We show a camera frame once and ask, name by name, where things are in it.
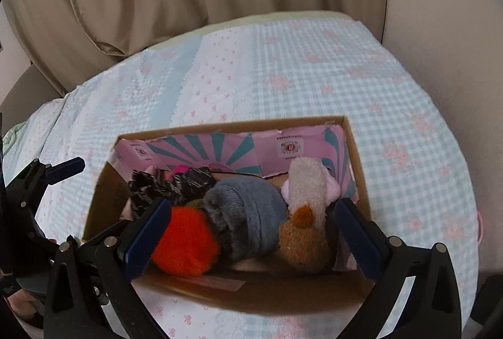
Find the blue gripper pad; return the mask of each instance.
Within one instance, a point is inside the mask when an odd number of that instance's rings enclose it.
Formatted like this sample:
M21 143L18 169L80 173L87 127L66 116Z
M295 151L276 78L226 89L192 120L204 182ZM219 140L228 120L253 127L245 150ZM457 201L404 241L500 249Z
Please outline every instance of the blue gripper pad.
M131 242L126 243L123 254L122 274L125 279L132 281L143 275L170 221L171 202L159 198L138 220L128 226L134 231L131 233L133 235Z
M339 228L341 235L349 246L351 253L360 268L363 276L378 281L384 271L384 262L382 249L379 249L379 243L384 240L375 241L376 235L369 230L369 226L374 225L378 232L377 238L384 238L384 234L374 223L366 220L356 208L355 204L349 198L342 198L336 202L333 215L335 223Z

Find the brown plush toy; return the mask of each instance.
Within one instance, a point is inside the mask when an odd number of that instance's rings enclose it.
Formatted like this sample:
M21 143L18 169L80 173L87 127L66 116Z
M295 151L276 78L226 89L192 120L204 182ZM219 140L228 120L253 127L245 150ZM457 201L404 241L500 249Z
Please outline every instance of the brown plush toy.
M295 269L316 274L332 253L325 237L326 176L323 165L308 157L292 161L289 170L289 219L279 228L280 253Z

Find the blue and white checkered fabric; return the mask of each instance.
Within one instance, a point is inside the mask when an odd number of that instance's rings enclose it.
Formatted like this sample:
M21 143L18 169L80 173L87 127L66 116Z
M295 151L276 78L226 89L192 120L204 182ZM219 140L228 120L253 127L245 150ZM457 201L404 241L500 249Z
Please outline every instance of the blue and white checkered fabric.
M37 138L24 129L37 145L40 139L45 143L41 161L57 164L82 156L87 164L81 175L51 187L40 205L42 229L58 240L82 233L97 177L121 133L215 121L347 115L373 220L408 245L446 243L466 322L478 273L476 206L466 162L428 95L361 23L297 19L192 36L117 64L67 95L62 108L51 110L60 115L54 124L48 113L48 136L41 131ZM14 161L19 147L12 150L6 156L6 181L25 164ZM37 157L36 152L25 153L27 159ZM408 280L382 335L396 324L411 286ZM142 295L154 298L152 312L161 326L175 330L172 298ZM189 331L195 329L201 307L193 306L194 324L187 323L185 303L177 337L194 334ZM167 307L175 307L173 317ZM355 311L286 318L222 311L212 321L214 331L200 326L197 332L221 338L222 321L238 320L242 326L232 337L321 339L336 337Z

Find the gingham pattern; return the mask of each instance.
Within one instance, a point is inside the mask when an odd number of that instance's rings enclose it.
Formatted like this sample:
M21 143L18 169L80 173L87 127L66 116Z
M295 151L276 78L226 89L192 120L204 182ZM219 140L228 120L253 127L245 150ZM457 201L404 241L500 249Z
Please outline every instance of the gingham pattern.
M234 95L221 101L225 108L232 105L232 120L347 115L373 219L386 234L399 235L407 244L447 244L466 322L478 271L475 201L465 160L430 98L358 22L300 19L242 26L238 31L251 42L234 66ZM57 164L80 155L87 167L44 196L37 219L48 236L62 240L67 234L80 235L97 176L118 134L177 125L177 116L183 116L184 124L198 123L183 110L192 104L180 98L180 91L201 63L214 56L201 49L202 39L195 36L175 47L143 51L67 96L40 159ZM218 120L215 113L206 121ZM396 323L411 283L406 282L383 334ZM142 295L144 301L154 302L151 311L158 313L159 323L170 328L170 318L179 315L173 298ZM238 333L232 337L321 339L337 336L355 310L293 318L218 311L211 318L216 327L207 331L196 325L200 305L185 301L179 312L184 318L177 319L176 337L197 332L206 339L220 339L223 333L232 335L235 324ZM194 322L188 325L185 315Z

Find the small orange pom-pom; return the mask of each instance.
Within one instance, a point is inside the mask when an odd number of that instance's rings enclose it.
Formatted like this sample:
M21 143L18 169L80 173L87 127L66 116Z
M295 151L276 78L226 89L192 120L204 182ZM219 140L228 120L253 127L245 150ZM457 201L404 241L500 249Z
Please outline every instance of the small orange pom-pom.
M171 222L152 255L165 273L200 276L217 261L220 246L205 214L190 207L173 207Z
M295 227L307 228L314 223L314 215L311 206L305 205L297 209L292 215L292 222Z

